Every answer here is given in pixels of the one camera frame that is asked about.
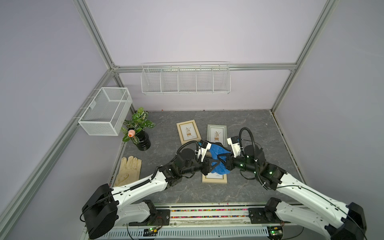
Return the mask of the light wood picture frame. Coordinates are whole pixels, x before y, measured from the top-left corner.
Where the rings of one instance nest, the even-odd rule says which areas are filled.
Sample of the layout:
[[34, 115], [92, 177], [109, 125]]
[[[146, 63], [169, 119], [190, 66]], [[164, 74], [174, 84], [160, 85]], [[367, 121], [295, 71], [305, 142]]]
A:
[[[208, 159], [210, 160], [212, 157], [212, 154], [210, 152], [207, 152], [205, 155], [205, 160]], [[207, 183], [207, 184], [227, 184], [227, 175], [224, 174], [218, 174], [218, 173], [213, 173], [210, 172], [207, 175], [202, 174], [202, 183]]]

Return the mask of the blue microfibre cloth black trim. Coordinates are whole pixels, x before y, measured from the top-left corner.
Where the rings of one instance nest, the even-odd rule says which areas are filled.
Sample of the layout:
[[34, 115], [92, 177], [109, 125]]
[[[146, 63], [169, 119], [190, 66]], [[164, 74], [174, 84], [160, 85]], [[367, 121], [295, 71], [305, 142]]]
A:
[[218, 175], [229, 174], [231, 171], [226, 169], [225, 162], [227, 160], [227, 156], [229, 156], [231, 152], [224, 148], [222, 144], [212, 144], [210, 148], [210, 153], [212, 155], [213, 160], [216, 161], [212, 163], [214, 169], [211, 171], [211, 173]]

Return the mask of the green-grey picture frame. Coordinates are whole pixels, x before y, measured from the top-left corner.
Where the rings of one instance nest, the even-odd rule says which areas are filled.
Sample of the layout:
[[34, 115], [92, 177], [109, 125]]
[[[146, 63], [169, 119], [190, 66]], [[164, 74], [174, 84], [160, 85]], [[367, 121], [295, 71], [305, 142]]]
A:
[[227, 147], [227, 126], [208, 125], [207, 141], [211, 143], [221, 143], [224, 147]]

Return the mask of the beige picture frame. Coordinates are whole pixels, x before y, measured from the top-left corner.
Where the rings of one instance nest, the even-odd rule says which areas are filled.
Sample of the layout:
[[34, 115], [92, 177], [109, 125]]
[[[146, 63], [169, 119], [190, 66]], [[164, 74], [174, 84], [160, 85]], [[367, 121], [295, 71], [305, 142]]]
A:
[[195, 120], [177, 123], [177, 130], [182, 145], [189, 141], [199, 142], [202, 139]]

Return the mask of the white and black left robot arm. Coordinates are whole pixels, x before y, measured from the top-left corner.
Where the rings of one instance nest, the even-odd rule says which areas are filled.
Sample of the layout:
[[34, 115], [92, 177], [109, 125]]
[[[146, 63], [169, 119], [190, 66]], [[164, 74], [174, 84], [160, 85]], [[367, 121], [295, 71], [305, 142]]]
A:
[[196, 172], [207, 175], [220, 163], [220, 160], [197, 157], [193, 150], [184, 149], [150, 176], [120, 187], [99, 186], [82, 207], [81, 218], [89, 238], [97, 239], [117, 224], [153, 221], [157, 211], [150, 200], [144, 199], [146, 196], [173, 187]]

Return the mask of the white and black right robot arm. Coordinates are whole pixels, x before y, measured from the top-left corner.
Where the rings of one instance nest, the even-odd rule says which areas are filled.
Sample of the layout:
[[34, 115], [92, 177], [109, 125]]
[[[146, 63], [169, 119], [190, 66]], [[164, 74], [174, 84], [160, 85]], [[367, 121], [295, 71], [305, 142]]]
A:
[[365, 240], [367, 223], [363, 208], [345, 204], [310, 188], [286, 170], [266, 161], [262, 149], [235, 146], [231, 153], [220, 145], [210, 150], [214, 160], [231, 171], [235, 168], [252, 172], [263, 188], [287, 195], [306, 206], [301, 209], [280, 199], [270, 198], [264, 207], [265, 215], [276, 216], [283, 222], [301, 225], [318, 232], [328, 240]]

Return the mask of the black glossy plant vase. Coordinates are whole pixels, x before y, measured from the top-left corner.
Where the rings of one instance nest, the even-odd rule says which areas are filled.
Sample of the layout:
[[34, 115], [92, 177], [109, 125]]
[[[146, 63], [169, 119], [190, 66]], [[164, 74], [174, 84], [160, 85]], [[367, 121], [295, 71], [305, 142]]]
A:
[[134, 144], [140, 151], [146, 151], [151, 147], [151, 142], [148, 133], [141, 130], [134, 136]]

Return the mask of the right electronics board green led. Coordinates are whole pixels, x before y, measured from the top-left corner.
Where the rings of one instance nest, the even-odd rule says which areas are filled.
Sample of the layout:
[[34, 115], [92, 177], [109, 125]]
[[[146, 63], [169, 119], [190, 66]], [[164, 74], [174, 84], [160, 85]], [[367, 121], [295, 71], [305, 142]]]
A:
[[281, 239], [284, 235], [282, 227], [267, 227], [269, 239]]

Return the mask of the electronics board green led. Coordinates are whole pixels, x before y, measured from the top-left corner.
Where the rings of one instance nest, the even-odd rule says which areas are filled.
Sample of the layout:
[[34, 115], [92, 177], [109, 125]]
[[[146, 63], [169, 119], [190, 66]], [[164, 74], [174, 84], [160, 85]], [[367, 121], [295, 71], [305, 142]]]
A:
[[157, 228], [149, 228], [143, 230], [143, 237], [155, 237], [158, 234]]
[[282, 227], [267, 227], [269, 239], [281, 239], [284, 235]]

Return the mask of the green artificial plant pink flower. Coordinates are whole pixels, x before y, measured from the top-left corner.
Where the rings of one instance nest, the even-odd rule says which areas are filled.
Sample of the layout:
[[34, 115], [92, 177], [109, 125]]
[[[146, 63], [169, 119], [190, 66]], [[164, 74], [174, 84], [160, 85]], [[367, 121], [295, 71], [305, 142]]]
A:
[[148, 120], [149, 112], [144, 108], [139, 108], [131, 117], [130, 120], [124, 120], [121, 131], [124, 133], [123, 142], [132, 141], [138, 145], [145, 138], [145, 129], [152, 129], [155, 123]]

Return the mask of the left electronics board green led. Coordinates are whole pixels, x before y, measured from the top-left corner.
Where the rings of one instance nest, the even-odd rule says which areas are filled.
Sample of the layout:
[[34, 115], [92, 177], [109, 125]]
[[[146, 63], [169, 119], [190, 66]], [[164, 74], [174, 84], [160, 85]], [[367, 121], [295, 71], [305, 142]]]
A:
[[143, 230], [143, 237], [155, 237], [158, 234], [157, 228], [149, 228]]

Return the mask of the aluminium mounting rail front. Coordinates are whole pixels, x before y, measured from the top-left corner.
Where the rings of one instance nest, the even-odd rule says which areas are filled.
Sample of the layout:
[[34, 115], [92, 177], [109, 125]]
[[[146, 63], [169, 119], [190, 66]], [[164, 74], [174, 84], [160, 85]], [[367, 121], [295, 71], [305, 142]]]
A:
[[[264, 210], [275, 212], [279, 219], [283, 222], [289, 222], [300, 225], [304, 228], [311, 229], [315, 232], [327, 234], [327, 230], [331, 227], [329, 221], [314, 212], [291, 206], [285, 202], [279, 202], [272, 199], [264, 207]], [[96, 239], [115, 226], [129, 224], [132, 222], [143, 222], [151, 214], [157, 212], [154, 204], [145, 200], [139, 204], [129, 205], [120, 208], [116, 201], [108, 203], [99, 203], [93, 206], [85, 206], [80, 216], [82, 222], [87, 226], [91, 239]], [[172, 219], [181, 219], [183, 221], [198, 219], [216, 221], [221, 219], [238, 219], [249, 218], [249, 211], [245, 208], [234, 209], [191, 209], [180, 210]]]

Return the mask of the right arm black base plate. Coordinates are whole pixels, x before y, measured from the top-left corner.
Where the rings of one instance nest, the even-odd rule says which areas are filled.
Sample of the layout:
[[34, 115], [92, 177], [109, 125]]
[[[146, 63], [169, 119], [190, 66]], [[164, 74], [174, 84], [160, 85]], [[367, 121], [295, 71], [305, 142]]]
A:
[[251, 224], [283, 224], [275, 212], [264, 208], [248, 208]]

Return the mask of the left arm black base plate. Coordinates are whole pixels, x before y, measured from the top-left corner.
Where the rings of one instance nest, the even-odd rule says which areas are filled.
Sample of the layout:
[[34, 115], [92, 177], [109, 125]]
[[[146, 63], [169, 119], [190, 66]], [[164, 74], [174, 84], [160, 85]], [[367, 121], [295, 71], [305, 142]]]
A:
[[171, 220], [171, 211], [170, 210], [157, 210], [156, 213], [151, 214], [143, 222], [132, 222], [129, 223], [129, 226], [168, 226]]

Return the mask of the aluminium cage frame profiles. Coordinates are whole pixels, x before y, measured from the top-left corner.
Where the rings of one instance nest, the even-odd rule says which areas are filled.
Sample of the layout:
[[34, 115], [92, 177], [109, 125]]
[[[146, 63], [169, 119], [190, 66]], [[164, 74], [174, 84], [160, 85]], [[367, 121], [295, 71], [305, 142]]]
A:
[[[291, 73], [287, 78], [286, 83], [283, 85], [282, 90], [278, 94], [278, 97], [272, 107], [272, 113], [275, 113], [279, 105], [281, 104], [284, 96], [286, 95], [289, 86], [295, 78], [297, 72], [302, 67], [304, 61], [315, 45], [316, 40], [321, 34], [323, 28], [327, 24], [329, 17], [334, 12], [338, 1], [326, 1], [316, 24], [311, 31], [308, 40], [305, 43], [303, 50], [301, 51], [298, 60], [295, 63], [284, 64], [229, 64], [230, 71], [266, 71], [266, 70], [290, 70]], [[92, 40], [94, 41], [103, 61], [107, 65], [107, 71], [104, 73], [101, 80], [97, 83], [97, 87], [105, 86], [111, 79], [114, 79], [116, 83], [121, 86], [123, 83], [120, 79], [121, 73], [136, 73], [141, 72], [140, 66], [116, 66], [107, 50], [107, 47], [100, 35], [100, 32], [95, 24], [95, 21], [90, 13], [90, 10], [85, 1], [74, 1], [75, 7], [78, 10], [83, 23], [85, 24]], [[5, 211], [1, 215], [1, 239], [4, 240], [8, 237], [10, 232], [15, 227], [16, 223], [27, 209], [28, 205], [35, 197], [36, 193], [51, 173], [52, 169], [60, 159], [61, 155], [75, 136], [79, 124], [75, 120], [71, 120], [59, 137], [56, 139], [50, 150], [45, 154], [41, 162], [35, 168], [28, 180], [18, 191], [11, 203], [7, 206]]]

